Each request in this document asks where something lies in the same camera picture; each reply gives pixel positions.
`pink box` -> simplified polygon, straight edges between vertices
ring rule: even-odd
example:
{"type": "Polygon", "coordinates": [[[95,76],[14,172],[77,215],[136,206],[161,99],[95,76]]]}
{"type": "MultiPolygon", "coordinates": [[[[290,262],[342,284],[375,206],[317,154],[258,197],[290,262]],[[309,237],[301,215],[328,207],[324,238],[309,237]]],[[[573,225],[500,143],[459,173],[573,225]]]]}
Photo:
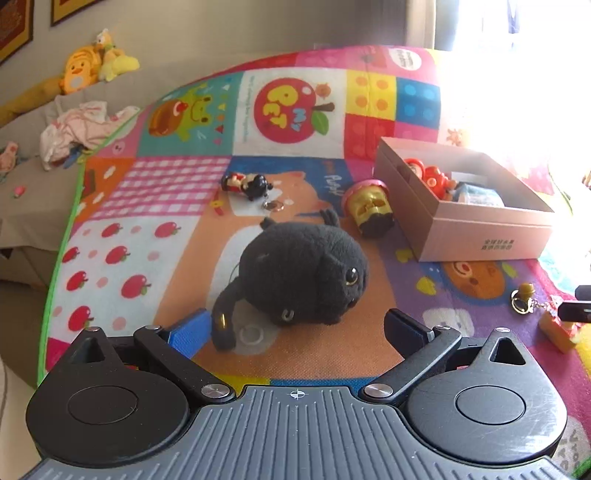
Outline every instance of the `pink box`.
{"type": "Polygon", "coordinates": [[[417,259],[433,261],[538,258],[552,233],[554,211],[527,185],[484,153],[415,140],[383,138],[374,177],[389,189],[396,221],[417,259]],[[487,177],[505,207],[439,200],[403,159],[441,171],[487,177]]]}

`mat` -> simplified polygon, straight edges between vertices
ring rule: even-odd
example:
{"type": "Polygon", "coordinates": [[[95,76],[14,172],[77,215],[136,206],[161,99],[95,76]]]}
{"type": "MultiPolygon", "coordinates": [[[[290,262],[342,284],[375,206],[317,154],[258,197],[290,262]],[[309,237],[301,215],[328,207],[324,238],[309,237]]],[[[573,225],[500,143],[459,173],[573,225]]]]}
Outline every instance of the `mat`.
{"type": "MultiPolygon", "coordinates": [[[[336,326],[279,329],[240,302],[236,349],[218,353],[208,342],[194,361],[238,391],[249,383],[356,391],[401,361],[382,334],[392,307],[468,336],[506,326],[566,403],[569,426],[557,462],[571,472],[582,468],[591,384],[581,355],[549,343],[537,329],[539,313],[519,316],[508,306],[524,281],[535,285],[539,301],[572,298],[573,282],[552,252],[541,263],[419,264],[398,226],[377,241],[362,239],[341,210],[344,191],[372,176],[380,137],[466,145],[465,79],[453,78],[445,58],[381,46],[282,55],[200,79],[143,109],[86,159],[47,304],[40,379],[86,325],[130,335],[210,309],[265,215],[319,223],[318,210],[332,206],[369,259],[369,287],[358,305],[336,326]],[[275,186],[270,198],[284,210],[267,212],[261,202],[222,191],[227,171],[265,174],[275,186]]],[[[521,176],[554,195],[544,166],[521,176]]],[[[510,248],[494,240],[490,247],[510,248]]]]}

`red figurine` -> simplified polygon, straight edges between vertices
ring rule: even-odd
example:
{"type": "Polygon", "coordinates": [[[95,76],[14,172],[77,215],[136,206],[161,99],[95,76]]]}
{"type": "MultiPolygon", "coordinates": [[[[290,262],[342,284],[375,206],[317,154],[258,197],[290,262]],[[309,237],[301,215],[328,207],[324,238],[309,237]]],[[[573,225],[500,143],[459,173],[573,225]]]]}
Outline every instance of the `red figurine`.
{"type": "Polygon", "coordinates": [[[447,176],[435,166],[425,168],[425,174],[423,175],[423,181],[440,200],[451,200],[452,196],[449,193],[457,186],[455,180],[450,180],[447,176]]]}
{"type": "Polygon", "coordinates": [[[254,199],[267,197],[267,191],[273,189],[273,184],[269,183],[264,175],[243,174],[231,171],[222,178],[222,190],[225,192],[243,193],[250,201],[254,199]]]}

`black cat plush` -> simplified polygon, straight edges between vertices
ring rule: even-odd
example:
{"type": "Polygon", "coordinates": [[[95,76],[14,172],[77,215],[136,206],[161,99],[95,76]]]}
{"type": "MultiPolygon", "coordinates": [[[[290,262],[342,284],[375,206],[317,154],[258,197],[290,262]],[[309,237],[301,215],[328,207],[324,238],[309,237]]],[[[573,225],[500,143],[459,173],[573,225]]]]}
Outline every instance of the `black cat plush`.
{"type": "Polygon", "coordinates": [[[212,341],[218,350],[236,346],[235,303],[246,299],[278,325],[333,325],[354,307],[368,284],[368,260],[339,226],[334,210],[321,210],[324,225],[261,222],[262,233],[240,257],[238,276],[212,311],[212,341]]]}

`red square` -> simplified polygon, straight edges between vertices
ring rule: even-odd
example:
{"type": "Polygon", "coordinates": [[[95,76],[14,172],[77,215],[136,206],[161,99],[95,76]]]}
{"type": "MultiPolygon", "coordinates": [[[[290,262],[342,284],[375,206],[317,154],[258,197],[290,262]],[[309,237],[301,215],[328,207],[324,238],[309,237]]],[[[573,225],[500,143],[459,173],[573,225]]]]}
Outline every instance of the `red square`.
{"type": "Polygon", "coordinates": [[[345,116],[345,159],[375,161],[379,139],[394,136],[394,122],[370,116],[345,116]]]}

